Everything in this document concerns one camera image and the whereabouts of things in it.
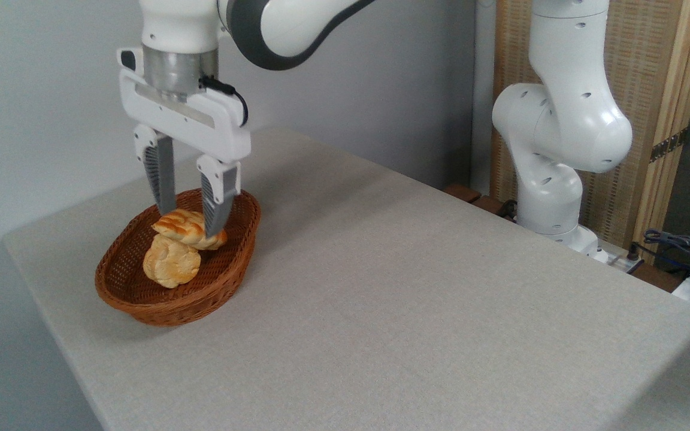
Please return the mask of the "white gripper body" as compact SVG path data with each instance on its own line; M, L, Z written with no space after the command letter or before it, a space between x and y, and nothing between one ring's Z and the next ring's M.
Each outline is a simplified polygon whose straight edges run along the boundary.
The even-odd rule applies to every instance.
M143 51L117 50L123 108L141 125L191 145L222 163L233 163L251 153L251 134L242 126L241 101L205 89L186 99L176 98L146 83Z

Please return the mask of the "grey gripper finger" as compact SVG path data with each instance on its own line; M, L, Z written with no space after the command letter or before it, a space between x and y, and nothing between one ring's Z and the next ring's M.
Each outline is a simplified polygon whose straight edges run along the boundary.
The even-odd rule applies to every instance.
M174 153L172 137L137 125L134 144L138 160L143 164L156 207L161 215L176 209Z
M222 231L234 198L241 194L241 163L222 163L203 154L196 164L201 174L205 236L212 237Z

